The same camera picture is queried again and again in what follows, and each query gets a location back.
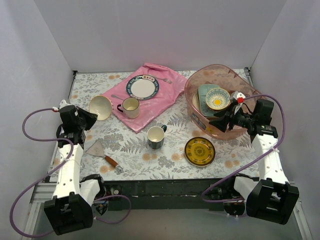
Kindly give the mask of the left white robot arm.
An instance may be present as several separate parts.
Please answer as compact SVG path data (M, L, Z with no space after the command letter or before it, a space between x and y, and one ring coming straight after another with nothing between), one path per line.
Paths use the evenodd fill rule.
M52 199L44 203L44 212L57 235L90 228L93 225L92 204L106 196L106 187L99 174L80 178L85 132L97 121L97 114L75 105L60 102L62 121L58 130L58 152L63 164Z

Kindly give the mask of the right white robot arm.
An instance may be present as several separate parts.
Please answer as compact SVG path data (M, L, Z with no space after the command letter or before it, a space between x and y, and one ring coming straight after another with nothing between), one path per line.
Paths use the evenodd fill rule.
M218 119L210 124L219 130L233 126L247 130L257 155L259 181L238 171L232 174L234 181L226 186L226 192L232 199L240 196L244 199L248 216L285 225L300 193L297 187L290 185L281 164L278 146L283 139L271 125L274 103L257 99L253 112L245 113L242 110L244 100L243 97L231 100L226 109L216 114Z

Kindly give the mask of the cream bowl pink rim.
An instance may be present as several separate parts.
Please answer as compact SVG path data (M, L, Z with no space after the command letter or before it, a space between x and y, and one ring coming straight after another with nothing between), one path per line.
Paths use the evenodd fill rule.
M91 99L88 110L97 115L98 121L104 121L112 115L113 104L107 97L99 95Z

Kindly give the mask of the mint divided rectangular tray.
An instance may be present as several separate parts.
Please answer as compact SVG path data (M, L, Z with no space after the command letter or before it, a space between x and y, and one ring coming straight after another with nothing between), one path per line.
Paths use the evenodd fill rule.
M217 118L215 116L215 113L217 113L217 111L210 109L207 105L201 105L199 109L200 113L206 118Z

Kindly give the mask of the yellow patterned plate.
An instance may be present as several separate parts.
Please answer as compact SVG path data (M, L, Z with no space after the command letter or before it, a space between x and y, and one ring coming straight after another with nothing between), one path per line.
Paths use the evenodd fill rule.
M184 147L184 155L196 167L210 165L216 156L214 145L204 137L191 138Z

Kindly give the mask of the striped white bowl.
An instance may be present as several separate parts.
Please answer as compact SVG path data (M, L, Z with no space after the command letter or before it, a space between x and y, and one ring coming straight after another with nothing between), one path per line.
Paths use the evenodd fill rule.
M230 94L223 88L212 88L205 96L205 103L213 111L223 110L230 104Z

